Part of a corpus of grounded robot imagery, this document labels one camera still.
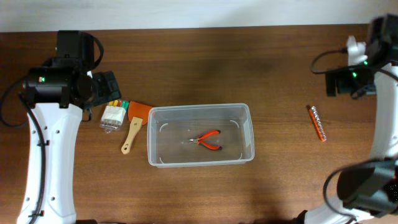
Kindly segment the clear plastic container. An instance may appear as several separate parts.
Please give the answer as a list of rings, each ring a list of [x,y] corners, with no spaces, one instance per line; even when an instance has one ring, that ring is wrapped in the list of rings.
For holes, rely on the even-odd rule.
[[[155,107],[147,123],[149,164],[158,168],[244,164],[254,159],[248,105]]]

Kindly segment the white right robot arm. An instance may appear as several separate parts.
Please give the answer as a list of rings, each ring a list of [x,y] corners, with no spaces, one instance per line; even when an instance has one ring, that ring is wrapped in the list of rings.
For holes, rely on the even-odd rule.
[[[368,160],[333,171],[323,185],[324,203],[304,210],[294,223],[359,223],[397,215],[397,16],[373,19],[365,42],[351,36],[337,50],[345,67],[310,70],[324,75],[328,96],[347,93],[354,100],[376,95],[376,122]]]

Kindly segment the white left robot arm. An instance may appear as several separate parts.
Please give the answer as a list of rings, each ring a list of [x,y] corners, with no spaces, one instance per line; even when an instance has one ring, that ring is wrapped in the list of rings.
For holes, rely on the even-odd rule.
[[[23,79],[29,165],[18,223],[75,223],[73,168],[84,111],[121,98],[113,72],[95,72],[104,48],[93,35],[60,30],[56,55]]]

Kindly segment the orange handled pliers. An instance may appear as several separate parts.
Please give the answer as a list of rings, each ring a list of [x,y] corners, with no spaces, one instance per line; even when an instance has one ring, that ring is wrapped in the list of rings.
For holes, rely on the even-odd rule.
[[[188,140],[190,144],[203,146],[211,151],[222,150],[222,146],[216,143],[216,137],[221,134],[220,130],[214,129],[202,134],[199,137],[191,138]]]

